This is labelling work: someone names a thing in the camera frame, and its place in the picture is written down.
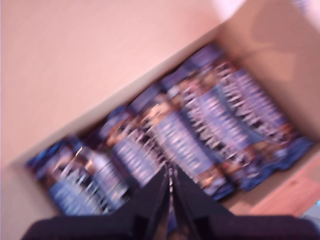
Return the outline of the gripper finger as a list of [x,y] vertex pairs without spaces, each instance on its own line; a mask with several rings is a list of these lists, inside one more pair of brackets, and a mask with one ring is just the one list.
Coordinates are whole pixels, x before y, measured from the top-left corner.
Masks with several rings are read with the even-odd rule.
[[110,240],[165,240],[167,234],[170,191],[169,170],[158,173],[113,215]]
[[211,217],[232,216],[178,166],[173,167],[173,209],[183,240],[220,240]]

